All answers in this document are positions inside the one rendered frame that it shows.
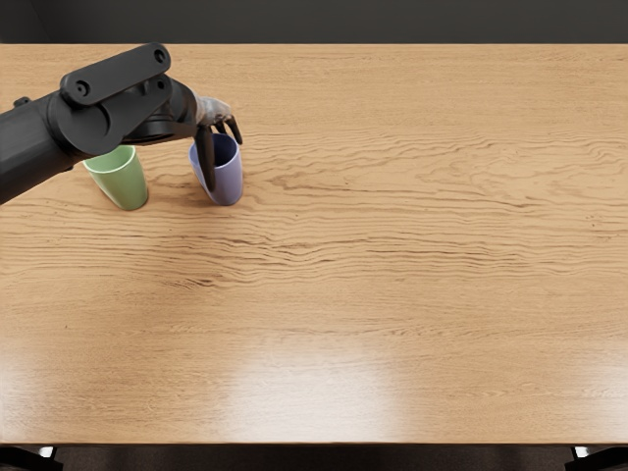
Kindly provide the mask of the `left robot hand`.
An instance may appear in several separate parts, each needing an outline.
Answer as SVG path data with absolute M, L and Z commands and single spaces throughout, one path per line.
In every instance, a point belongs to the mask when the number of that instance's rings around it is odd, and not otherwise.
M 205 187 L 212 192 L 217 188 L 217 169 L 229 163 L 234 154 L 231 150 L 217 149 L 216 144 L 220 141 L 218 136 L 222 140 L 229 140 L 227 130 L 230 130 L 235 146 L 243 144 L 243 140 L 230 105 L 207 96 L 197 96 L 196 104 L 197 132 L 194 143 L 197 160 Z

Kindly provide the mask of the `light green plastic cup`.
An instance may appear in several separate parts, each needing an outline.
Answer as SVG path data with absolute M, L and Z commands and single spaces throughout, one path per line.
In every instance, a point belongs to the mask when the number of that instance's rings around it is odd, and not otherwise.
M 101 191 L 120 209 L 132 211 L 148 200 L 148 187 L 136 149 L 121 145 L 82 162 Z

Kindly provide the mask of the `lavender plastic cup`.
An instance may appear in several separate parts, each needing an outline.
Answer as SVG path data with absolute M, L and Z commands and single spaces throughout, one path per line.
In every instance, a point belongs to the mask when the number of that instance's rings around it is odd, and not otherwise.
M 221 206 L 230 206 L 239 201 L 243 191 L 243 176 L 240 149 L 236 140 L 223 133 L 213 134 L 215 153 L 215 188 L 206 186 L 199 163 L 196 143 L 188 149 L 188 160 L 192 170 L 206 194 Z

